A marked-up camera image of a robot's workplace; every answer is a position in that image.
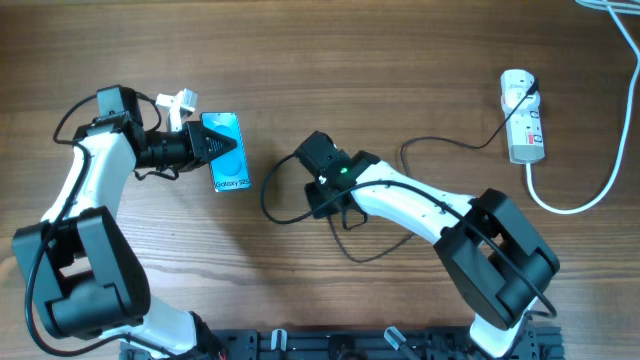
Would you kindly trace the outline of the blue screen Galaxy smartphone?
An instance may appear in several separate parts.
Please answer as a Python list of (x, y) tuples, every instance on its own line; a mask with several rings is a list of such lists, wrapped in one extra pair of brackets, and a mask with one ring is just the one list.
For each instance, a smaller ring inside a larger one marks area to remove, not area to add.
[(250, 188), (251, 180), (237, 114), (205, 112), (201, 114), (201, 120), (206, 128), (237, 143), (233, 150), (210, 162), (214, 190), (227, 192)]

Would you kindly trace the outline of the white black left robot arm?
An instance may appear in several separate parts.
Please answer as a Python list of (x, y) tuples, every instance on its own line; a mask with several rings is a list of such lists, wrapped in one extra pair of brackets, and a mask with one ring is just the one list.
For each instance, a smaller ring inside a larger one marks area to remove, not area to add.
[(122, 341), (156, 359), (225, 358), (224, 344), (197, 314), (152, 296), (116, 215), (126, 181), (139, 169), (175, 180), (235, 150), (237, 140), (183, 122), (192, 100), (167, 102), (172, 124), (161, 132), (144, 127), (144, 94), (114, 85), (92, 97), (99, 114), (67, 142), (74, 161), (58, 198), (39, 223), (14, 234), (29, 335), (56, 357)]

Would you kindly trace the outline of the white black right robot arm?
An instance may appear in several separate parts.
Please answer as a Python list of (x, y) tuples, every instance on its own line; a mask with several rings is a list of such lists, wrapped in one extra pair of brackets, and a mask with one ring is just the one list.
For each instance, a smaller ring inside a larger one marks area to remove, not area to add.
[(472, 343), (492, 358), (511, 353), (560, 263), (507, 195), (495, 189), (479, 197), (439, 190), (369, 152), (349, 156), (319, 131), (293, 155), (314, 178), (305, 186), (314, 217), (354, 209), (431, 243), (475, 313)]

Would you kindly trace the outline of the white charger plug adapter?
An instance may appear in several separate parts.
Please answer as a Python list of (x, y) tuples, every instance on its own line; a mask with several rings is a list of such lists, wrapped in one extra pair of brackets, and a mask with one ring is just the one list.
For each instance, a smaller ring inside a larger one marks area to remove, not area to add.
[(540, 105), (539, 85), (532, 82), (528, 87), (524, 83), (507, 84), (502, 89), (501, 106), (505, 114), (513, 110), (537, 109)]

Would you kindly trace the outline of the white power strip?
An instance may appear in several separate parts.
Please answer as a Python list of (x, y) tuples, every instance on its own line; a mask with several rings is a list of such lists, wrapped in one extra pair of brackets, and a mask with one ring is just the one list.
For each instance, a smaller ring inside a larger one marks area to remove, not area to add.
[[(524, 83), (528, 87), (536, 78), (523, 69), (506, 70), (500, 77), (501, 97), (502, 89), (507, 84)], [(544, 139), (540, 121), (539, 107), (533, 110), (513, 110), (505, 117), (507, 149), (511, 163), (524, 165), (542, 160), (545, 156)]]

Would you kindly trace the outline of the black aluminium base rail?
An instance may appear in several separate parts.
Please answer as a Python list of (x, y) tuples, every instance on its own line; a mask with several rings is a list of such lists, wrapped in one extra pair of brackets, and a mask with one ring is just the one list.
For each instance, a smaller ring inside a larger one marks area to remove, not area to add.
[(216, 330), (226, 347), (225, 359), (330, 360), (330, 359), (486, 359), (463, 326), (402, 331), (405, 342), (394, 346), (375, 331), (273, 332)]

